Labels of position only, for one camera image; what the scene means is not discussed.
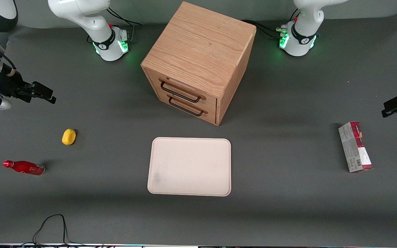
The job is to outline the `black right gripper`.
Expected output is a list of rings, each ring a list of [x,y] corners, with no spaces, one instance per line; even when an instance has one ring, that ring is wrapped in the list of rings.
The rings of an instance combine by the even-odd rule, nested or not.
[[[33,98],[42,99],[51,104],[56,102],[53,90],[36,81],[31,84],[25,82],[19,72],[13,76],[0,72],[0,95],[20,99],[26,103],[30,103]]]

